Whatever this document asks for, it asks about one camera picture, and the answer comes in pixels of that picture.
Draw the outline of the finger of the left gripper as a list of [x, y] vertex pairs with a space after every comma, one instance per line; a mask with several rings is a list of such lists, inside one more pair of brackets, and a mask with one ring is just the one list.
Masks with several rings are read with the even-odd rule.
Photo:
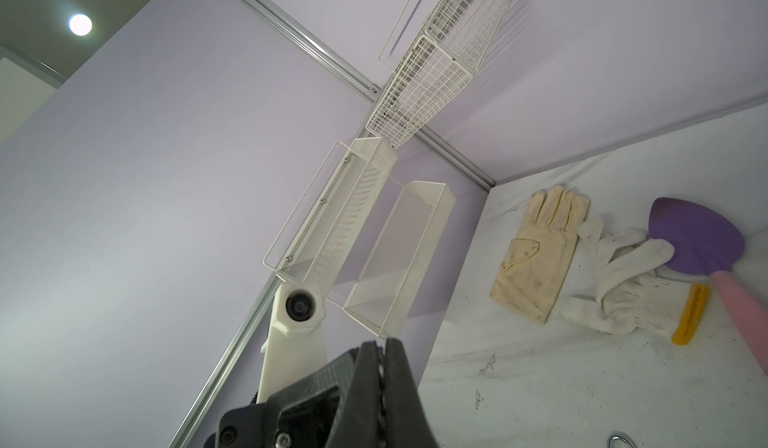
[[352, 348], [321, 369], [270, 395], [264, 402], [226, 412], [212, 435], [214, 447], [323, 447], [335, 429], [354, 377], [359, 350]]

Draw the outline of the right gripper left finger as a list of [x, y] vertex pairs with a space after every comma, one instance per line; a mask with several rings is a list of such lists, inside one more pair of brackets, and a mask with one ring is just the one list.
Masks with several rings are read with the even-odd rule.
[[382, 395], [381, 350], [376, 342], [363, 343], [338, 423], [326, 447], [379, 447]]

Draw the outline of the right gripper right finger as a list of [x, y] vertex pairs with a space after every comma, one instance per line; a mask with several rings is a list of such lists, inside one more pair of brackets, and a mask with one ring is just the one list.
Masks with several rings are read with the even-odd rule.
[[383, 410], [387, 447], [437, 447], [418, 396], [403, 343], [386, 340], [383, 356]]

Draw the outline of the black padlock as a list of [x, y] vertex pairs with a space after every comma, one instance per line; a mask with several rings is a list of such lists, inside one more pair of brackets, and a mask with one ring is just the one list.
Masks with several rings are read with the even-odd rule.
[[611, 433], [606, 442], [607, 448], [636, 448], [635, 442], [625, 433]]

